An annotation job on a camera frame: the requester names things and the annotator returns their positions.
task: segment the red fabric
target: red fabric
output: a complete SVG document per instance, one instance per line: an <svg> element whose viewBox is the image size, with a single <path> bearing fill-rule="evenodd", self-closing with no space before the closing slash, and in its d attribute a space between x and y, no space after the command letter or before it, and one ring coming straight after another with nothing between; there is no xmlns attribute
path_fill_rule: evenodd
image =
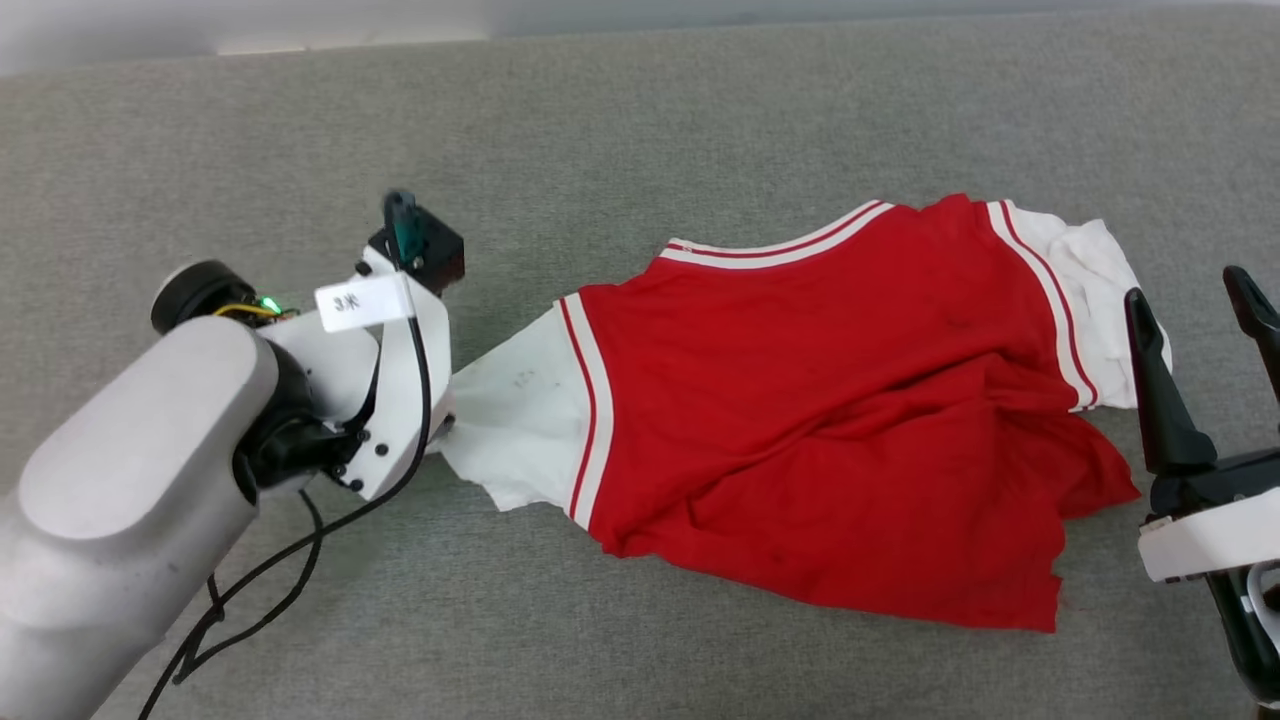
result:
<svg viewBox="0 0 1280 720"><path fill-rule="evenodd" d="M1061 519L1138 497L1069 414L1046 290L986 204L893 208L777 266L659 258L581 299L613 393L607 552L1052 632Z"/></svg>

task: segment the cable tag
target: cable tag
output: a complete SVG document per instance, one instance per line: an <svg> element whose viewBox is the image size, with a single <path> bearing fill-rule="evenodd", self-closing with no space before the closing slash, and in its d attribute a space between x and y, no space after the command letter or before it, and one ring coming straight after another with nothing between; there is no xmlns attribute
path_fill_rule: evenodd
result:
<svg viewBox="0 0 1280 720"><path fill-rule="evenodd" d="M316 309L320 310L320 324L330 333L415 315L404 273L321 287L316 290Z"/></svg>

